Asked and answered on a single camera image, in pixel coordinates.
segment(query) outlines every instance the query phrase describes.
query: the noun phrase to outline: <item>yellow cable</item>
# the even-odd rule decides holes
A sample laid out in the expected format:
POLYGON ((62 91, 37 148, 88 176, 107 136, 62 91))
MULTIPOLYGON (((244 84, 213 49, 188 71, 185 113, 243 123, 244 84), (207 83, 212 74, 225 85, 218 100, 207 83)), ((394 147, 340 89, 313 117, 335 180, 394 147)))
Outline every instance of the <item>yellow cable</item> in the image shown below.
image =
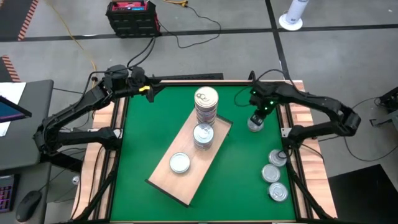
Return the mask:
POLYGON ((81 48, 81 50, 83 51, 83 53, 86 55, 87 59, 90 60, 91 65, 93 66, 94 71, 97 71, 97 67, 95 66, 95 63, 93 61, 93 57, 83 48, 83 46, 81 46, 81 44, 79 43, 79 41, 77 41, 72 33, 70 32, 70 29, 67 25, 67 23, 63 20, 61 14, 55 9, 55 7, 53 6, 53 4, 49 3, 47 0, 44 0, 49 6, 51 6, 51 8, 57 13, 58 17, 60 18, 60 20, 62 21, 63 25, 65 26, 65 28, 67 29, 70 38, 72 38, 72 40, 74 40, 76 42, 77 45, 79 45, 79 47, 81 48))
POLYGON ((177 2, 177 1, 170 1, 170 0, 163 0, 163 2, 172 3, 172 4, 178 4, 178 5, 182 6, 182 7, 186 7, 187 4, 188 4, 188 1, 187 1, 187 0, 179 1, 179 2, 177 2))

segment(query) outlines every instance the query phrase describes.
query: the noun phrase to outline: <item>wooden table frame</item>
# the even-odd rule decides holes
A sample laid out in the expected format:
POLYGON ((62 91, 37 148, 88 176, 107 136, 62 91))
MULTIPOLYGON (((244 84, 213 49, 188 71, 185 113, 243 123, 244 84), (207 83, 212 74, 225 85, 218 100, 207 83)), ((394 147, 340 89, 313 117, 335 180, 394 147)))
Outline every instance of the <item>wooden table frame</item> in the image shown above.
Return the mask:
MULTIPOLYGON (((264 80, 264 82, 284 82, 280 80, 264 80)), ((250 80, 165 80, 162 83, 167 86, 203 86, 203 85, 241 85, 247 86, 251 83, 250 80)), ((294 81, 299 90, 304 91, 302 81, 294 81)), ((115 103, 99 110, 95 113, 93 128, 102 128, 111 126, 112 128, 124 128, 124 118, 126 117, 125 108, 128 106, 128 100, 120 99, 115 103)), ((279 125, 281 128, 289 128, 293 124, 302 126, 313 125, 311 111, 309 108, 293 104, 287 106, 279 106, 277 108, 278 117, 280 119, 279 125)), ((304 144, 312 147, 320 152, 320 147, 316 139, 306 139, 304 144)), ((79 200, 78 208, 74 218, 84 210, 91 199, 98 190, 99 183, 102 183, 106 175, 110 172, 115 158, 118 159, 119 152, 109 152, 101 149, 98 143, 91 143, 87 147, 85 160, 81 172, 81 197, 79 200)), ((330 192, 328 179, 326 176, 325 166, 322 159, 314 152, 309 151, 305 146, 302 146, 299 152, 293 153, 291 157, 292 165, 295 171, 299 174, 307 186, 309 192, 313 195, 315 200, 322 206, 327 214, 332 217, 337 217, 335 206, 330 192)), ((292 179, 289 177, 290 185, 293 186, 292 179)), ((116 180, 106 189, 102 199, 97 205, 94 212, 91 214, 90 219, 109 219, 113 201, 114 185, 116 180)), ((300 189, 294 184, 292 194, 294 194, 294 209, 296 218, 316 218, 316 215, 309 207, 307 200, 304 199, 300 189)), ((79 197, 79 189, 76 192, 75 203, 73 210, 77 204, 79 197)))

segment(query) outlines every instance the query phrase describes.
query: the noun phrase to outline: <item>red battery box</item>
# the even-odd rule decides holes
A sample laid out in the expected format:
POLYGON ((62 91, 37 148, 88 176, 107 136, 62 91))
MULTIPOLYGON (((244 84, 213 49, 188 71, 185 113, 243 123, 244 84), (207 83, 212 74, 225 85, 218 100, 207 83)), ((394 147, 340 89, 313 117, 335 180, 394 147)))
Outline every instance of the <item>red battery box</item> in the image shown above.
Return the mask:
POLYGON ((155 9, 156 5, 150 1, 113 1, 108 5, 106 16, 120 38, 157 37, 160 27, 155 9))

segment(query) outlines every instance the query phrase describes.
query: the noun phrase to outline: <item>computer mouse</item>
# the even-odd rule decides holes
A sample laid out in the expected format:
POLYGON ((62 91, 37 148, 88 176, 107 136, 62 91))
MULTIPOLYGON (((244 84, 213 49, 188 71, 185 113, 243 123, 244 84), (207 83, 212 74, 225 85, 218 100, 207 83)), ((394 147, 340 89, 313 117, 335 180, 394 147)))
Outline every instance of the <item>computer mouse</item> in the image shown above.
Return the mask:
POLYGON ((41 192, 37 190, 29 192, 18 205, 16 212, 17 221, 26 222, 27 220, 29 220, 35 213, 36 207, 39 204, 41 198, 41 192))

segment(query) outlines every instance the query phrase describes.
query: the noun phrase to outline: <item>computer monitor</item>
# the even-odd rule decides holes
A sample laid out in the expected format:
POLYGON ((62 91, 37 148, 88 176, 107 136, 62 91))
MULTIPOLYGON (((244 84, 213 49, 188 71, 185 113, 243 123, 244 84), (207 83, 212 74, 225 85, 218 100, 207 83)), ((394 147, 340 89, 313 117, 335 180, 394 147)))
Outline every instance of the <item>computer monitor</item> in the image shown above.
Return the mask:
POLYGON ((0 96, 0 123, 30 118, 32 113, 0 96))

